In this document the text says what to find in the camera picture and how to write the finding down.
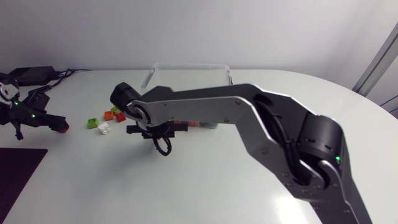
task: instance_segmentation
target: white toy block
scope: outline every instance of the white toy block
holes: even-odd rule
[[[111,131],[111,128],[107,124],[107,122],[104,122],[98,126],[99,130],[101,131],[102,134],[108,134]]]

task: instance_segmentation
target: clear plastic bin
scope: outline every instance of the clear plastic bin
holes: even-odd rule
[[[173,91],[194,90],[216,86],[232,85],[227,65],[207,65],[192,63],[156,63],[141,85],[141,94],[156,86],[171,87]],[[189,126],[216,128],[216,123],[199,121],[175,121]]]

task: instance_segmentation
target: black cable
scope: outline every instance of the black cable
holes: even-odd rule
[[[268,129],[271,136],[282,145],[292,175],[300,181],[301,184],[307,185],[311,178],[311,173],[301,165],[299,152],[295,148],[294,140],[289,138],[287,131],[280,121],[280,116],[274,114],[265,103],[258,100],[254,100],[254,102],[259,108],[260,117],[264,126]]]
[[[21,124],[17,121],[10,121],[10,123],[15,127],[16,130],[16,137],[18,140],[22,140],[24,138],[24,136],[22,135],[21,132]]]
[[[31,90],[30,92],[33,91],[38,91],[40,93],[45,93],[46,91],[51,90],[52,88],[56,87],[57,85],[59,85],[62,80],[64,80],[65,78],[70,77],[72,74],[74,74],[77,71],[91,71],[89,69],[66,69],[65,71],[61,71],[61,72],[53,72],[52,74],[52,79],[53,80],[58,80],[57,82],[55,82],[52,85],[46,85],[46,86],[42,86],[40,88],[36,88],[34,90]]]
[[[168,156],[172,152],[172,143],[170,142],[170,139],[169,137],[167,137],[166,134],[162,136],[162,139],[164,142],[166,142],[167,151],[163,151],[163,149],[161,148],[155,137],[152,138],[156,146],[156,150],[158,150],[163,156]]]

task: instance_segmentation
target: power adapter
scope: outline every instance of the power adapter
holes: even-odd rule
[[[12,75],[19,86],[46,85],[52,77],[54,68],[52,66],[16,68]]]

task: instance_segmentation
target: green toy block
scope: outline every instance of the green toy block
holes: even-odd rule
[[[113,113],[115,113],[115,114],[122,113],[122,111],[120,111],[119,108],[117,108],[115,106],[111,108],[111,111],[113,111]]]
[[[96,118],[89,119],[88,122],[87,122],[87,127],[88,128],[96,128],[96,127],[98,127],[98,119],[96,119]]]

